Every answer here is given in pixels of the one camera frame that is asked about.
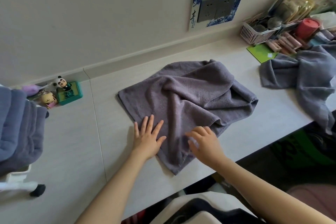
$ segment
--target panda figurine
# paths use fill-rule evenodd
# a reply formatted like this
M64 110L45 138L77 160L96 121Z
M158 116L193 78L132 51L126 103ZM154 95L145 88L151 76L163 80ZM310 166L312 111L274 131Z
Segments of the panda figurine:
M59 76L57 79L55 79L53 86L56 86L58 88L62 88L64 91L71 90L71 84L68 83L66 80L64 80L61 76Z

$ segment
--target blue and white decorative sticker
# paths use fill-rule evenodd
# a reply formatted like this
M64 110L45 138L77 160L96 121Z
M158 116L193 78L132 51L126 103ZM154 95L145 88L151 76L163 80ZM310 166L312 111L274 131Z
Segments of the blue and white decorative sticker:
M200 10L200 5L201 5L202 0L193 0L192 6L191 6L190 21L189 21L189 31L194 30L194 29L206 28L206 27L221 24L224 22L232 21L238 9L240 1L241 0L234 1L234 6L230 12L230 15L223 16L217 19L208 20L208 21L197 22L198 13Z

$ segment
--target hand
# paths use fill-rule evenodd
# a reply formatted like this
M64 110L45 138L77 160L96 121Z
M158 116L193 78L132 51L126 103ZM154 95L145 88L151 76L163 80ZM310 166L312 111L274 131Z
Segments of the hand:
M139 132L138 123L134 122L134 141L132 153L141 157L144 161L154 157L159 151L161 144L167 138L166 136L160 137L157 141L156 138L162 127L163 120L161 120L153 132L154 115L151 115L147 125L148 117L143 120L141 131Z
M188 140L188 144L191 152L203 164L216 170L219 163L227 159L218 138L209 127L195 127L185 135L197 141L199 148L191 140Z

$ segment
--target finger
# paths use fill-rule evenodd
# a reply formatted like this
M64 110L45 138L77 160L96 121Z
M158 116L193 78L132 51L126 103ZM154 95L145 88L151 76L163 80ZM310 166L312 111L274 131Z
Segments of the finger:
M195 132L195 131L187 132L185 135L194 138L198 143L202 139L202 136L199 133Z
M188 140L189 148L191 152L197 157L198 156L198 149L197 146L193 143L193 141Z
M163 141L166 140L166 138L167 138L166 136L162 136L157 140L157 145L159 148L161 147L161 144L163 143Z
M154 122L154 115L151 115L150 118L149 118L148 125L147 125L147 130L146 130L147 133L151 133L152 132L153 122Z
M199 133L201 136L206 136L208 134L205 129L200 126L193 128L192 131Z
M146 116L146 117L143 119L143 122L142 122L140 135L144 135L144 134L145 134L145 132L146 132L146 127L147 127L147 121L148 121L148 117Z
M203 127L205 129L205 131L211 135L212 134L212 130L209 127Z
M139 128L137 122L134 122L134 137L139 137Z
M156 125L156 127L154 128L152 135L155 136L155 138L157 137L158 133L160 132L160 129L161 129L162 125L163 125L163 120L161 120L161 121Z

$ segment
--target white wall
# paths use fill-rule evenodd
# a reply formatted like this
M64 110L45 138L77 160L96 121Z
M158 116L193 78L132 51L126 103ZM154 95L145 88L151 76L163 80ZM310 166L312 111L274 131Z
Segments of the white wall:
M269 0L242 0L235 19L189 33L191 0L0 0L0 82L17 85L236 25Z

